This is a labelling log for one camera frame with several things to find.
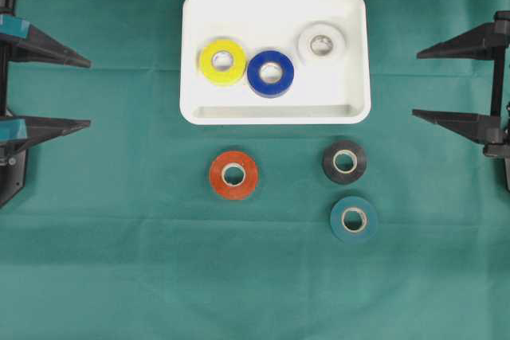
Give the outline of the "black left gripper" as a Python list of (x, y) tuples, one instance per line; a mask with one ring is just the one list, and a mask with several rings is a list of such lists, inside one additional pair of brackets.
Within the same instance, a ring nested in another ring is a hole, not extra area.
[(90, 67), (91, 61), (61, 44), (29, 21), (1, 14), (1, 164), (45, 141), (70, 135), (90, 120), (47, 117), (9, 117), (7, 110), (8, 61), (41, 62)]

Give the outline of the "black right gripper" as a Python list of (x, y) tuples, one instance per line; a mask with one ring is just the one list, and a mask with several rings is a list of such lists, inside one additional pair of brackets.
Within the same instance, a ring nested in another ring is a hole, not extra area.
[(494, 21), (481, 24), (448, 41), (423, 49), (418, 59), (492, 59), (490, 115), (414, 109), (412, 115), (440, 125), (475, 143), (485, 144), (484, 154), (504, 161), (505, 186), (509, 190), (509, 124), (501, 127), (505, 53), (509, 47), (509, 11), (495, 12)]

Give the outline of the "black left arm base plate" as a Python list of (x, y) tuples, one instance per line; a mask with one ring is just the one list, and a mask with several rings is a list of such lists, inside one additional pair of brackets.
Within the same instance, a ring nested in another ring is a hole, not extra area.
[(5, 206), (25, 186), (28, 151), (9, 151), (1, 145), (1, 207)]

